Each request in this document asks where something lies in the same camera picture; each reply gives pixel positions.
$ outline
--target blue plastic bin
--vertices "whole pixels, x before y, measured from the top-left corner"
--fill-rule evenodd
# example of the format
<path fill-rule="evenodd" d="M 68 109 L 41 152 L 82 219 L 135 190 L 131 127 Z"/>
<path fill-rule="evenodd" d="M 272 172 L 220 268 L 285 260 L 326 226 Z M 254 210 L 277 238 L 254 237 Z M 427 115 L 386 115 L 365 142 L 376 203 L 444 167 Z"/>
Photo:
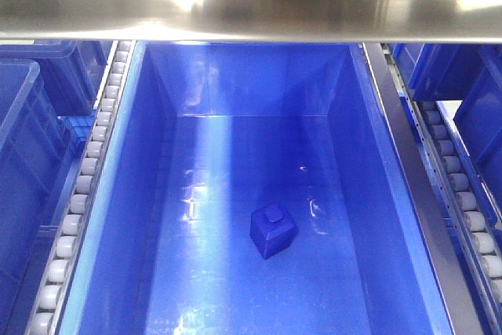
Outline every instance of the blue plastic bin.
<path fill-rule="evenodd" d="M 397 44 L 393 56 L 415 101 L 462 100 L 482 70 L 477 45 Z"/>
<path fill-rule="evenodd" d="M 497 48 L 479 50 L 483 69 L 455 118 L 472 162 L 502 206 L 502 60 Z"/>
<path fill-rule="evenodd" d="M 23 278 L 70 133 L 38 64 L 0 60 L 0 333 Z"/>
<path fill-rule="evenodd" d="M 60 327 L 120 333 L 451 333 L 358 45 L 136 45 Z"/>
<path fill-rule="evenodd" d="M 0 45 L 0 58 L 36 60 L 58 115 L 89 115 L 107 64 L 109 43 L 36 40 Z"/>
<path fill-rule="evenodd" d="M 391 48 L 392 56 L 405 84 L 409 84 L 423 47 L 423 43 L 396 43 Z"/>

